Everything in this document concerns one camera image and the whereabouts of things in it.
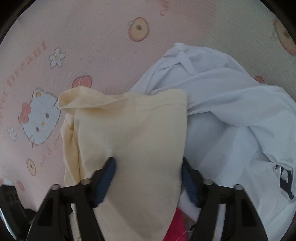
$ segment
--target hello kitty face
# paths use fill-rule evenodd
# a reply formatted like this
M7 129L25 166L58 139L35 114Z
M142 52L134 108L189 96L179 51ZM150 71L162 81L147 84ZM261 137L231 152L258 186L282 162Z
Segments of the hello kitty face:
M61 111L57 107L57 97L36 89L31 102L23 103L19 122L24 132L34 145L44 143L53 132Z

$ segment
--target black object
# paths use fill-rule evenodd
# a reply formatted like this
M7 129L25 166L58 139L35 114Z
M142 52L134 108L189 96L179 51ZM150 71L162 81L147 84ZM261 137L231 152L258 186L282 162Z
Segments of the black object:
M69 219L71 203L76 204L81 239L105 241L93 208L104 200L115 169L115 159L110 157L91 179L83 179L76 186L65 188L53 185L34 218L27 241L73 241Z
M20 240L26 240L36 212L24 209L14 186L0 186L0 207L15 236Z
M190 201L201 208L190 241L213 240L219 204L226 204L221 241L268 241L259 215L241 185L221 187L210 179L203 179L185 158L182 180Z

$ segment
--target cartoon cat ear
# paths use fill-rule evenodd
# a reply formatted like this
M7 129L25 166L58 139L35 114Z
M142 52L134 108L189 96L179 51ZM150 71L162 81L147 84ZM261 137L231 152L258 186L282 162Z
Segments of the cartoon cat ear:
M35 98L35 97L39 97L41 95L43 95L44 91L42 89L36 89L34 92L33 92L33 96L32 96L32 99Z

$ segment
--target blue gripper pad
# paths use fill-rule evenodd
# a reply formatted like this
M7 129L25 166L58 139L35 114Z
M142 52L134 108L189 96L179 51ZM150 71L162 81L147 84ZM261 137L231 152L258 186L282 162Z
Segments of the blue gripper pad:
M116 162L115 162L115 159L112 158L105 172L102 174L102 177L96 187L96 193L95 193L95 199L94 199L95 206L103 202L106 196L107 190L115 174L115 170L116 170Z
M197 206L199 204L199 199L197 197L197 187L184 162L182 165L182 182L188 193L190 201Z

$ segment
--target beige fabric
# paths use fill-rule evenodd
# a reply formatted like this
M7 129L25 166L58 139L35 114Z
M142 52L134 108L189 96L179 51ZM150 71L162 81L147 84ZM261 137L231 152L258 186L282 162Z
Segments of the beige fabric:
M117 171L95 214L106 241L163 240L181 191L186 93L107 96L86 87L62 93L65 184L113 156Z

